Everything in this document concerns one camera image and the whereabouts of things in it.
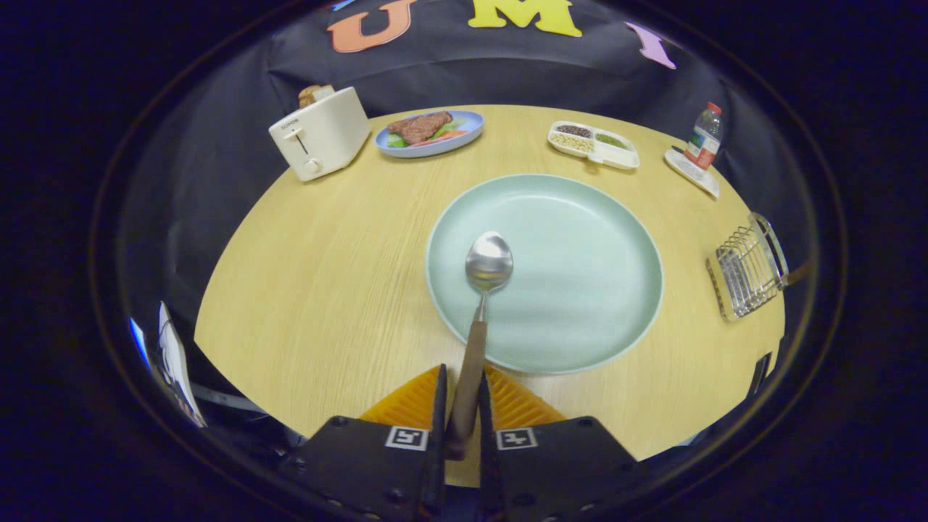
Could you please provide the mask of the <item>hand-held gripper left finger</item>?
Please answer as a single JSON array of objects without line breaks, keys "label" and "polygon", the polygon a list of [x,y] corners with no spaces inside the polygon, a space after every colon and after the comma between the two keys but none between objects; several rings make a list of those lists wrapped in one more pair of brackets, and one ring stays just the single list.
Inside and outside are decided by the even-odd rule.
[{"label": "hand-held gripper left finger", "polygon": [[447,387],[437,365],[359,418],[331,417],[285,456],[282,475],[344,515],[431,521],[444,501]]}]

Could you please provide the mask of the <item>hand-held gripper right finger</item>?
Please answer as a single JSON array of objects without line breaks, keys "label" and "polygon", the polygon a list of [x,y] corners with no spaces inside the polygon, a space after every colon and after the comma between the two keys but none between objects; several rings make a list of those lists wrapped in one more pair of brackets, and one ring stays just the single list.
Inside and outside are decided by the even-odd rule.
[{"label": "hand-held gripper right finger", "polygon": [[566,418],[492,366],[478,419],[481,521],[590,520],[652,475],[598,419]]}]

